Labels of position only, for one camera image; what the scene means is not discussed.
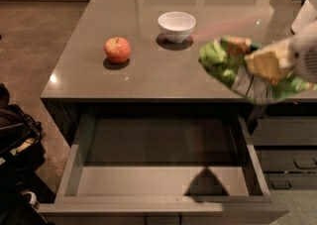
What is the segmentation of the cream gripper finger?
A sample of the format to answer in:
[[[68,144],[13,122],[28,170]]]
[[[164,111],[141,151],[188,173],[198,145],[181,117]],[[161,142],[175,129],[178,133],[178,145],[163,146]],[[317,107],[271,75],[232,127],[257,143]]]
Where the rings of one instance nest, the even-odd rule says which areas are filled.
[[[258,75],[272,83],[285,78],[295,65],[291,39],[285,39],[245,56],[250,73]]]

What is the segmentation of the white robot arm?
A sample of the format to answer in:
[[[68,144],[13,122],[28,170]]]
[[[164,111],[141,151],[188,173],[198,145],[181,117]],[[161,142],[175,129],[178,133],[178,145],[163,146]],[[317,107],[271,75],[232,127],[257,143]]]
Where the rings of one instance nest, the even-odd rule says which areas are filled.
[[[298,34],[245,56],[250,73],[270,81],[281,81],[290,73],[317,83],[317,22]]]

